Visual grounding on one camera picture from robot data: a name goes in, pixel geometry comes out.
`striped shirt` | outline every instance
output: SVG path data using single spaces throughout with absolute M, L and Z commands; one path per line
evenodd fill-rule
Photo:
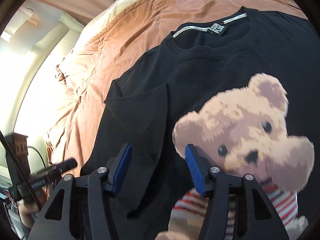
M 288 225 L 298 215 L 297 193 L 279 190 L 271 180 L 261 184 L 264 192 L 271 200 L 273 206 L 276 208 L 284 226 Z M 233 195 L 229 196 L 229 212 L 227 220 L 227 229 L 225 240 L 232 240 L 233 228 L 235 223 L 235 206 L 236 202 Z M 169 230 L 174 228 L 174 223 L 179 220 L 194 221 L 198 220 L 198 233 L 204 220 L 204 216 L 208 206 L 208 199 L 201 198 L 200 194 L 195 189 L 190 190 L 187 194 L 177 201 L 172 209 Z

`teddy bear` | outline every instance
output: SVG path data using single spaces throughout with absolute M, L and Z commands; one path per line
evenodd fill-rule
M 212 166 L 241 177 L 250 173 L 261 185 L 268 185 L 262 188 L 289 239 L 295 240 L 308 225 L 305 217 L 297 218 L 297 192 L 308 182 L 315 153 L 308 138 L 287 135 L 287 110 L 286 91 L 279 80 L 259 73 L 247 87 L 218 93 L 198 113 L 181 117 L 172 140 L 182 158 L 185 147 L 193 144 Z M 207 200 L 195 189 L 188 192 L 172 209 L 169 231 L 156 240 L 197 240 L 206 207 Z M 232 231 L 225 240 L 232 239 Z

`human hand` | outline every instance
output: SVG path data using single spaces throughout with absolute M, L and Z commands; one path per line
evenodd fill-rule
M 47 195 L 44 192 L 44 190 L 41 189 L 38 199 L 41 205 L 44 205 L 44 203 L 47 201 Z M 36 215 L 39 214 L 39 210 L 36 203 L 24 203 L 24 202 L 19 203 L 19 214 L 20 214 L 21 222 L 29 228 L 32 228 L 34 224 L 34 221 L 31 217 L 32 213 L 35 213 Z

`silver screw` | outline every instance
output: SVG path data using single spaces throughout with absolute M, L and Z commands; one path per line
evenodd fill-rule
M 98 173 L 105 173 L 108 169 L 106 167 L 98 168 Z
M 71 180 L 72 178 L 73 178 L 72 174 L 66 174 L 64 175 L 63 180 L 68 181 L 68 180 Z
M 219 173 L 219 172 L 220 172 L 220 169 L 219 169 L 218 167 L 211 167 L 211 168 L 210 168 L 210 171 L 211 171 L 212 173 Z
M 251 174 L 246 174 L 244 176 L 247 180 L 253 180 L 253 176 Z

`teddy bear eye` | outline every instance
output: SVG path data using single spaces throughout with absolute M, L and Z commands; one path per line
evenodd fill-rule
M 261 126 L 262 126 L 262 128 L 264 129 L 264 131 L 266 133 L 271 133 L 272 127 L 271 127 L 271 124 L 269 122 L 262 122 Z
M 222 156 L 222 157 L 224 157 L 228 154 L 228 149 L 226 148 L 226 146 L 224 144 L 219 146 L 218 154 L 219 154 L 219 156 Z

